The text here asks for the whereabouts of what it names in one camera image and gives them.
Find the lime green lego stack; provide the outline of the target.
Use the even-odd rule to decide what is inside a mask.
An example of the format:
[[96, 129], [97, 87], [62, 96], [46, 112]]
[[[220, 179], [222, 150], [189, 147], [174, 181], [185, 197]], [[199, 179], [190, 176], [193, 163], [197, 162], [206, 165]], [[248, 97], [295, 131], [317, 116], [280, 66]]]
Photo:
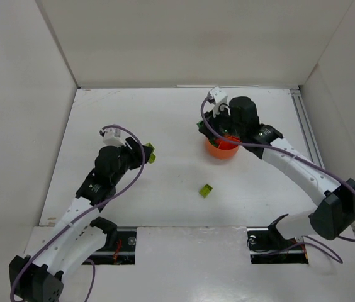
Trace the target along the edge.
[[144, 145], [145, 156], [148, 164], [153, 164], [156, 160], [155, 147], [151, 143]]

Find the orange divided round container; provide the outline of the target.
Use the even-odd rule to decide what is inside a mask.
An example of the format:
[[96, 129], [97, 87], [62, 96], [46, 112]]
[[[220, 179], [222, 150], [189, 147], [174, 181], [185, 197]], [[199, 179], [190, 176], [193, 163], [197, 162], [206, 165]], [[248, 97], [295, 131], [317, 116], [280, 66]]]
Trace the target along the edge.
[[205, 139], [206, 151], [214, 158], [220, 160], [231, 159], [239, 150], [239, 145], [234, 144], [234, 142], [239, 143], [240, 140], [236, 137], [225, 135], [225, 140], [220, 138], [215, 138], [213, 140]]

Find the lime square lego brick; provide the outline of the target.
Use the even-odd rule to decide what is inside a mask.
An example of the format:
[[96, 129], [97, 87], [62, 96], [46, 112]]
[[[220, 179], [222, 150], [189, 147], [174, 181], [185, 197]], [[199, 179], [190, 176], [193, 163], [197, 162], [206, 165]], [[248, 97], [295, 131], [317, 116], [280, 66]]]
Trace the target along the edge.
[[202, 198], [207, 198], [207, 196], [212, 192], [213, 187], [209, 184], [205, 184], [198, 192]]

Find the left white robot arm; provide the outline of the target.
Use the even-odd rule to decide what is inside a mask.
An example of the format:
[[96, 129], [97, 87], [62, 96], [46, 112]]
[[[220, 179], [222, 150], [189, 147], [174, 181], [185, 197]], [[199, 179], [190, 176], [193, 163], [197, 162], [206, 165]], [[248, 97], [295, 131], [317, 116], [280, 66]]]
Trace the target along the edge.
[[58, 301], [64, 280], [97, 250], [111, 245], [117, 225], [100, 216], [106, 204], [119, 196], [116, 185], [129, 170], [143, 170], [154, 160], [154, 147], [132, 137], [112, 139], [99, 150], [71, 205], [43, 241], [39, 251], [15, 256], [9, 264], [10, 299]]

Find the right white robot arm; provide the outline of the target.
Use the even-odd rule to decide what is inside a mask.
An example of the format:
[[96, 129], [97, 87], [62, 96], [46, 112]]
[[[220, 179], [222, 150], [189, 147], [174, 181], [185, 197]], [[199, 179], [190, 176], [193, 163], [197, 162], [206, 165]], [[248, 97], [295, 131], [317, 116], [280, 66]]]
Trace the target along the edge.
[[282, 172], [315, 205], [312, 211], [275, 219], [267, 230], [270, 240], [279, 242], [301, 235], [334, 240], [355, 222], [355, 180], [339, 179], [297, 152], [279, 130], [261, 123], [250, 98], [228, 100], [226, 94], [209, 94], [202, 103], [210, 103], [213, 108], [200, 111], [200, 133], [210, 142], [222, 140], [244, 147]]

